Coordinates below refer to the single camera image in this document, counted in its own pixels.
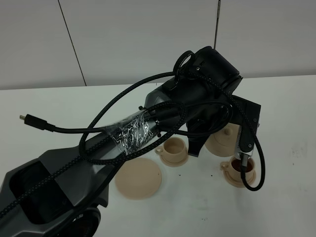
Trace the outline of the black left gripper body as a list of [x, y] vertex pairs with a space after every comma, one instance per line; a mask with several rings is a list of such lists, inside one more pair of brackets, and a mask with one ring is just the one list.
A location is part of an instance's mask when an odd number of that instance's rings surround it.
[[187, 122], [189, 138], [208, 138], [211, 134], [220, 131], [230, 121], [232, 108], [225, 106], [207, 106], [196, 117]]

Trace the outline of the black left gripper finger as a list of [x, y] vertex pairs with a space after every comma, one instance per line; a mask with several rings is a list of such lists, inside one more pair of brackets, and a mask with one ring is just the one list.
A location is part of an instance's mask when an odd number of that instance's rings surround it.
[[202, 147], [209, 137], [210, 135], [188, 136], [188, 155], [198, 157]]

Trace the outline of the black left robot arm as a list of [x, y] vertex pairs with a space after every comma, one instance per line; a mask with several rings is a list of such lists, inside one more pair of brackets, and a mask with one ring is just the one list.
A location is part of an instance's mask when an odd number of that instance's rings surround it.
[[135, 83], [167, 81], [149, 93], [133, 115], [101, 128], [61, 129], [27, 115], [24, 123], [40, 130], [79, 133], [79, 145], [49, 150], [8, 172], [0, 189], [0, 234], [3, 237], [91, 237], [100, 223], [98, 206], [108, 205], [108, 185], [122, 165], [160, 145], [186, 125], [188, 153], [198, 156], [210, 134], [233, 115], [226, 95], [241, 82], [239, 71], [210, 46], [177, 60], [172, 72]]

